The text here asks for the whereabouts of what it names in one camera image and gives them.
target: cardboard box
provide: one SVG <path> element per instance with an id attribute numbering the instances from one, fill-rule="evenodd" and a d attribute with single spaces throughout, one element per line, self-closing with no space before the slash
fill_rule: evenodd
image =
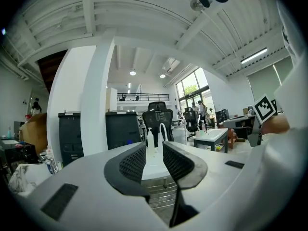
<path id="1" fill-rule="evenodd" d="M 46 119 L 46 113 L 37 114 L 19 128 L 20 141 L 34 145 L 37 154 L 47 148 Z"/>
<path id="2" fill-rule="evenodd" d="M 244 109 L 243 109 L 243 114 L 244 114 L 244 115 L 247 115 L 247 114 L 248 114 L 248 108 L 244 108 Z"/>

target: black mesh office chair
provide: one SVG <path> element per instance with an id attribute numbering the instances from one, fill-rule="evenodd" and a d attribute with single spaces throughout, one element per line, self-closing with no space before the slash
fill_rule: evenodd
<path id="1" fill-rule="evenodd" d="M 144 120 L 147 131 L 149 132 L 149 128 L 152 128 L 152 134 L 154 138 L 154 146 L 157 147 L 158 142 L 158 133 L 159 133 L 159 125 L 164 123 L 166 127 L 167 137 L 169 141 L 174 141 L 172 131 L 171 131 L 171 123 L 172 123 L 173 111 L 172 110 L 158 110 L 158 111 L 146 111 L 143 112 L 142 118 Z M 163 138 L 165 139 L 165 131 L 162 127 Z"/>
<path id="2" fill-rule="evenodd" d="M 185 108 L 185 112 L 183 113 L 183 116 L 186 120 L 186 129 L 189 132 L 193 132 L 193 134 L 188 135 L 187 141 L 190 137 L 196 135 L 196 131 L 198 130 L 198 123 L 196 120 L 196 114 L 195 111 L 193 111 L 192 108 Z"/>
<path id="3" fill-rule="evenodd" d="M 166 110 L 166 103 L 163 101 L 157 101 L 157 102 L 152 102 L 149 103 L 148 106 L 148 111 L 158 111 L 158 110 Z"/>

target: railing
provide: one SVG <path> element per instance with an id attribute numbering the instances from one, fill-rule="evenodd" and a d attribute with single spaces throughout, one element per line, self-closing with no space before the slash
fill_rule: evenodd
<path id="1" fill-rule="evenodd" d="M 118 93 L 117 100 L 118 101 L 151 101 L 151 102 L 169 101 L 169 94 Z"/>

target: white table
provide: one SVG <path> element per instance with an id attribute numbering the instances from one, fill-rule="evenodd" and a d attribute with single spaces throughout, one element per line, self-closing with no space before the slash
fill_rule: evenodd
<path id="1" fill-rule="evenodd" d="M 210 129 L 200 137 L 193 136 L 193 146 L 198 147 L 198 144 L 211 146 L 211 151 L 215 151 L 215 145 L 224 140 L 225 153 L 228 153 L 228 129 L 218 128 Z"/>

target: hand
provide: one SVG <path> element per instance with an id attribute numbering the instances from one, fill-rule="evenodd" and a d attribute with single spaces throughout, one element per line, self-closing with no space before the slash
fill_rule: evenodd
<path id="1" fill-rule="evenodd" d="M 261 133 L 284 133 L 289 129 L 290 126 L 285 115 L 274 115 L 263 123 Z"/>

